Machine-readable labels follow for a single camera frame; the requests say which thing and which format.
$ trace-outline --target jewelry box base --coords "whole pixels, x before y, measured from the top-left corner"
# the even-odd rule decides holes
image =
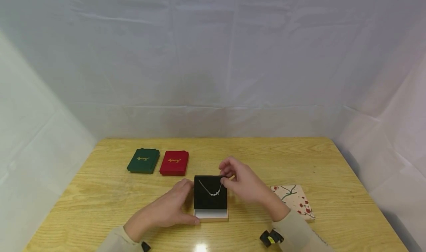
[[[195,208],[194,216],[202,223],[228,221],[228,209]]]

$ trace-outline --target white fabric backdrop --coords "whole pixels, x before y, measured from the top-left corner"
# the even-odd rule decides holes
[[[0,0],[0,27],[97,139],[333,138],[420,251],[424,3]]]
[[[95,143],[0,31],[0,251],[22,251]]]

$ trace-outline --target person's left hand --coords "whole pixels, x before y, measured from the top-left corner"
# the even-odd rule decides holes
[[[139,242],[143,233],[151,227],[170,227],[175,224],[198,225],[196,216],[182,212],[182,205],[188,193],[194,187],[194,182],[182,179],[174,187],[157,200],[140,209],[124,225],[127,235]]]

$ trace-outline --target wooden table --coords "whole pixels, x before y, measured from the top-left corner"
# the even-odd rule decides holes
[[[126,170],[137,148],[160,150],[154,174]],[[219,162],[233,155],[267,185],[301,184],[317,216],[310,226],[336,251],[407,251],[327,138],[102,140],[24,251],[95,251],[112,228],[182,179],[159,174],[167,150],[189,152],[188,179],[219,174]],[[271,229],[260,207],[230,192],[228,206],[229,222],[156,229],[145,241],[153,252],[280,251],[277,246],[266,249],[258,239]]]

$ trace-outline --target necklace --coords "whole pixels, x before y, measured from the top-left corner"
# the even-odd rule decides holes
[[[207,193],[209,193],[209,195],[210,195],[210,196],[217,196],[217,195],[220,193],[220,190],[221,190],[221,188],[222,188],[222,184],[220,184],[219,190],[218,190],[216,193],[212,194],[212,193],[210,193],[210,192],[207,190],[207,188],[203,185],[203,183],[202,183],[200,180],[198,180],[198,181],[199,181],[199,182],[200,182],[200,184],[204,187],[204,189],[207,191]]]

